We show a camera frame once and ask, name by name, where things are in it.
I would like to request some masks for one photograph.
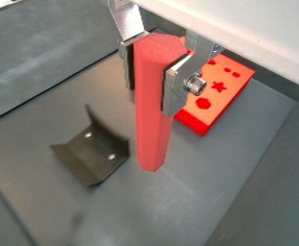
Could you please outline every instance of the metal mount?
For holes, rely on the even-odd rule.
[[[125,86],[135,89],[133,42],[148,32],[144,30],[137,5],[127,0],[105,1],[119,34],[117,51],[123,59]],[[201,66],[221,51],[216,44],[189,31],[185,32],[185,47],[193,51],[193,55],[181,58],[164,74],[161,110],[168,117],[183,108],[188,92],[196,96],[203,92],[205,82],[199,76]]]
[[[128,159],[128,140],[115,134],[85,106],[90,125],[65,144],[53,144],[64,166],[88,188],[101,184]]]

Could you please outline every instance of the bolt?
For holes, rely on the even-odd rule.
[[[109,156],[108,156],[108,160],[113,160],[116,158],[116,155],[115,154],[111,154]]]
[[[213,47],[213,53],[216,52],[217,49],[219,49],[219,45],[215,44],[215,47]]]
[[[184,90],[188,91],[195,96],[199,96],[205,88],[205,81],[195,73],[188,80],[184,82]]]

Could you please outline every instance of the metal plate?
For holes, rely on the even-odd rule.
[[[68,141],[53,144],[62,164],[88,188],[101,184],[128,159],[128,140],[116,135],[85,106],[90,125]]]

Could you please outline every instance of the red board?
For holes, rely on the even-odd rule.
[[[149,34],[133,43],[136,153],[151,172],[164,163],[173,120],[160,110],[164,70],[184,54],[173,36]]]
[[[211,129],[244,89],[253,71],[219,54],[203,66],[201,74],[205,90],[199,97],[188,94],[185,106],[175,115],[200,136]]]

